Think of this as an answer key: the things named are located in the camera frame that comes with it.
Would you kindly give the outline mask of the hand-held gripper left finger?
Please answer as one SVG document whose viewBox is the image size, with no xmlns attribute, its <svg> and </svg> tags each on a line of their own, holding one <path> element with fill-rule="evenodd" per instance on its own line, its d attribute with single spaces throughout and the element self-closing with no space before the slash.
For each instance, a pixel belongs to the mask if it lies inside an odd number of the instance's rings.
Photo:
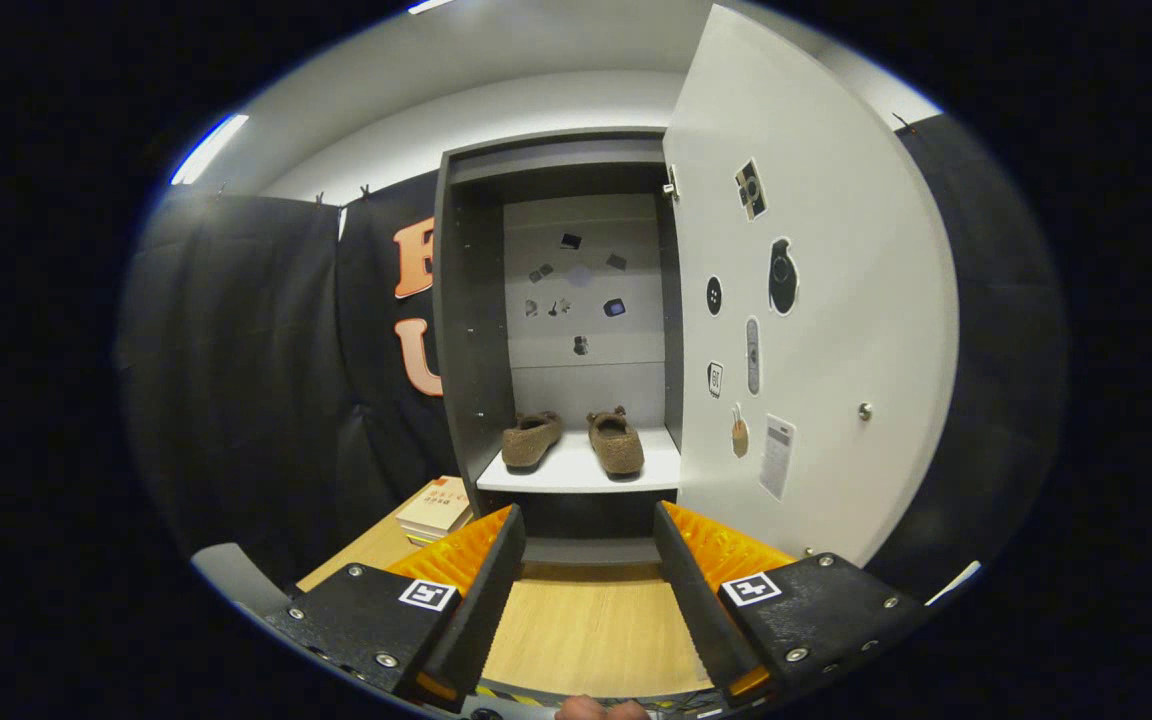
<svg viewBox="0 0 1152 720">
<path fill-rule="evenodd" d="M 525 546 L 511 503 L 387 569 L 344 564 L 264 620 L 369 691 L 456 711 L 480 682 Z"/>
</svg>

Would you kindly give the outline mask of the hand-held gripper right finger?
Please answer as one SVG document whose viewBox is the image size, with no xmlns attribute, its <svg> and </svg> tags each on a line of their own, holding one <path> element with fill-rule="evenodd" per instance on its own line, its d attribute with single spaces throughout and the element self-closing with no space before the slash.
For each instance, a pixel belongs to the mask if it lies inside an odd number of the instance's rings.
<svg viewBox="0 0 1152 720">
<path fill-rule="evenodd" d="M 733 705 L 818 691 L 927 616 L 836 553 L 791 559 L 677 503 L 657 503 L 653 537 L 702 665 Z"/>
</svg>

